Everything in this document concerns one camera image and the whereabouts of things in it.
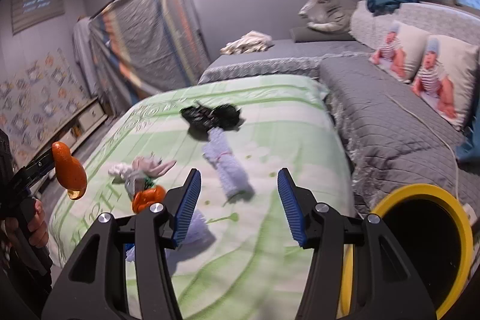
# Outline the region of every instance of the orange object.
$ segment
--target orange object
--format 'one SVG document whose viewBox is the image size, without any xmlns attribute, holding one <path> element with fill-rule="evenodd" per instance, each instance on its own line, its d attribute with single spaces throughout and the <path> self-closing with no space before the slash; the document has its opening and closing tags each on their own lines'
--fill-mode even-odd
<svg viewBox="0 0 480 320">
<path fill-rule="evenodd" d="M 166 192 L 167 191 L 160 185 L 156 185 L 151 189 L 139 191 L 133 198 L 131 209 L 134 213 L 138 214 L 150 205 L 156 202 L 162 202 L 167 194 Z"/>
<path fill-rule="evenodd" d="M 80 199 L 87 189 L 87 174 L 82 164 L 61 141 L 52 144 L 52 153 L 58 182 L 66 188 L 71 199 Z"/>
</svg>

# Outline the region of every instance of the yellow ring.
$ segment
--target yellow ring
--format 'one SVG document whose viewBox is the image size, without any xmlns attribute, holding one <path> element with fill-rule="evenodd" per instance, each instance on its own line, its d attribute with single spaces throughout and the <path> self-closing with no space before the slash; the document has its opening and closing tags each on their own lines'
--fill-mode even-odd
<svg viewBox="0 0 480 320">
<path fill-rule="evenodd" d="M 395 205 L 407 199 L 428 199 L 437 205 L 440 205 L 452 217 L 457 226 L 460 236 L 460 264 L 457 277 L 448 293 L 445 301 L 437 309 L 437 319 L 441 319 L 443 315 L 452 307 L 458 299 L 462 290 L 467 283 L 470 266 L 473 256 L 473 235 L 470 228 L 469 219 L 460 203 L 448 191 L 434 185 L 415 184 L 401 187 L 388 196 L 386 196 L 376 207 L 372 213 L 383 217 Z M 353 255 L 352 248 L 348 249 L 345 257 L 342 287 L 340 290 L 341 310 L 346 316 L 350 311 L 350 300 L 352 295 L 353 280 Z"/>
</svg>

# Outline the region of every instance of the green bedspread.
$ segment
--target green bedspread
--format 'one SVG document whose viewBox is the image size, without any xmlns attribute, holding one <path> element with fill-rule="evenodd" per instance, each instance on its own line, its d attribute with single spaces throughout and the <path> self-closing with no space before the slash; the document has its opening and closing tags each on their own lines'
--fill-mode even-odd
<svg viewBox="0 0 480 320">
<path fill-rule="evenodd" d="M 132 214 L 122 184 L 113 184 L 112 164 L 131 163 L 154 152 L 177 164 L 157 183 L 183 184 L 191 168 L 202 174 L 197 208 L 210 237 L 181 246 L 169 257 L 178 303 L 185 319 L 275 319 L 295 317 L 310 267 L 311 251 L 293 241 L 277 191 L 277 172 L 287 167 L 298 186 L 342 214 L 353 213 L 350 173 L 340 140 L 323 105 L 326 91 L 304 76 L 270 75 L 194 86 L 155 95 L 132 107 L 87 161 L 88 189 L 78 201 L 66 195 L 50 220 L 49 248 L 63 266 L 95 218 L 108 211 Z M 227 202 L 214 168 L 203 158 L 179 115 L 198 100 L 232 103 L 245 119 L 227 132 L 230 146 L 249 175 L 255 196 Z M 140 317 L 134 265 L 127 287 L 132 315 Z"/>
</svg>

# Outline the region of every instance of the pillow with baby print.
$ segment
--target pillow with baby print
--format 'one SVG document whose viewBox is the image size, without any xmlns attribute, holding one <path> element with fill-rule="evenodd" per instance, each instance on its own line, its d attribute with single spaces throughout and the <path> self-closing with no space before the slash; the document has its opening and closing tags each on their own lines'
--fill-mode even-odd
<svg viewBox="0 0 480 320">
<path fill-rule="evenodd" d="M 456 130 L 469 116 L 478 67 L 478 46 L 448 36 L 430 36 L 413 92 Z"/>
<path fill-rule="evenodd" d="M 394 21 L 383 43 L 370 60 L 395 79 L 408 83 L 422 62 L 423 51 L 430 33 Z"/>
</svg>

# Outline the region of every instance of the gray pillow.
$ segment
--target gray pillow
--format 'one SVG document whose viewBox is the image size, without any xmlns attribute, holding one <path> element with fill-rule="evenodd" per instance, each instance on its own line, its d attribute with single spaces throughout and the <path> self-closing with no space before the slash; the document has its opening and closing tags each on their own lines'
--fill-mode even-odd
<svg viewBox="0 0 480 320">
<path fill-rule="evenodd" d="M 294 43 L 314 43 L 316 41 L 355 41 L 349 33 L 322 33 L 313 29 L 300 26 L 290 29 Z"/>
</svg>

